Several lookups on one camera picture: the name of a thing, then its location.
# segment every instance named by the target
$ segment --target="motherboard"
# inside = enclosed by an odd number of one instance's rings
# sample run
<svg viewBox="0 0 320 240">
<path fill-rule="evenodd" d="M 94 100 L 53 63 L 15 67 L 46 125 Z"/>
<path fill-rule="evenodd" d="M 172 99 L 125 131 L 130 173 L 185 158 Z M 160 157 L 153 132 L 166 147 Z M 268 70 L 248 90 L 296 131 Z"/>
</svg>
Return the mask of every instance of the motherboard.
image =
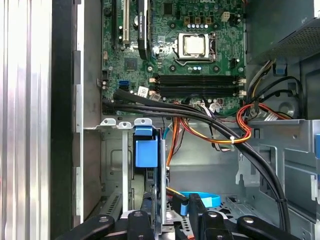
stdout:
<svg viewBox="0 0 320 240">
<path fill-rule="evenodd" d="M 103 0 L 102 98 L 206 98 L 239 108 L 245 79 L 242 0 Z"/>
</svg>

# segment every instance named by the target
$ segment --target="white sticker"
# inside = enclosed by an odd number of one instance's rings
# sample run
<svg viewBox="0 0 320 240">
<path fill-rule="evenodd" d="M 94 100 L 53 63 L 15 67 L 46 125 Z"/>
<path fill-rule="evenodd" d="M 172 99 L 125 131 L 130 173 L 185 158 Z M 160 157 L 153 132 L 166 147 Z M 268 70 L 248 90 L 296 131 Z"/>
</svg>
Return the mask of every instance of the white sticker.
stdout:
<svg viewBox="0 0 320 240">
<path fill-rule="evenodd" d="M 149 88 L 145 86 L 139 86 L 138 96 L 146 98 L 148 96 Z"/>
<path fill-rule="evenodd" d="M 151 96 L 149 97 L 150 100 L 153 100 L 153 101 L 157 101 L 159 102 L 160 99 L 161 99 L 161 95 L 157 94 L 157 93 L 152 93 Z"/>
</svg>

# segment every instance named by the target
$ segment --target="aluminum panel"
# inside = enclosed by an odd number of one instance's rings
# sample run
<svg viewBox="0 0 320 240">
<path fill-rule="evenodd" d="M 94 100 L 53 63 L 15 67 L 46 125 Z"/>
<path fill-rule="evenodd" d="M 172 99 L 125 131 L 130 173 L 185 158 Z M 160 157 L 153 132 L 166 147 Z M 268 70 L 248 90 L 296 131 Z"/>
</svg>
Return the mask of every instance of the aluminum panel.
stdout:
<svg viewBox="0 0 320 240">
<path fill-rule="evenodd" d="M 50 0 L 0 2 L 1 239 L 50 236 L 51 27 Z"/>
</svg>

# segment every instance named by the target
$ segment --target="power supply fan grille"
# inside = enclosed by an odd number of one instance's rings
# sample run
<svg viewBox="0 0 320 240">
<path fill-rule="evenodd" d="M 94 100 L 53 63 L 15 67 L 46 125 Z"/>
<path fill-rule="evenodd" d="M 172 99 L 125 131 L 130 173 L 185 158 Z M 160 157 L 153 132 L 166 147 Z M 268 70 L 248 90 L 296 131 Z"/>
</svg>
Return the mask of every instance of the power supply fan grille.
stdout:
<svg viewBox="0 0 320 240">
<path fill-rule="evenodd" d="M 262 53 L 256 60 L 263 62 L 279 56 L 305 58 L 318 52 L 320 52 L 320 27 L 306 27 L 284 39 L 275 48 Z"/>
</svg>

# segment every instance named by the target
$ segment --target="zip tie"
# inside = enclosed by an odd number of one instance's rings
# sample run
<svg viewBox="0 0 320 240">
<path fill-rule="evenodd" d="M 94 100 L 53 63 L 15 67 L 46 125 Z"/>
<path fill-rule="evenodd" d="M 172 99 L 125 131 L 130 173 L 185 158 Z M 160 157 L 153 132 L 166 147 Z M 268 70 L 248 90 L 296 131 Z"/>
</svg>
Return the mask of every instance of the zip tie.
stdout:
<svg viewBox="0 0 320 240">
<path fill-rule="evenodd" d="M 230 140 L 231 140 L 231 144 L 235 144 L 235 137 L 234 136 L 231 136 Z"/>
</svg>

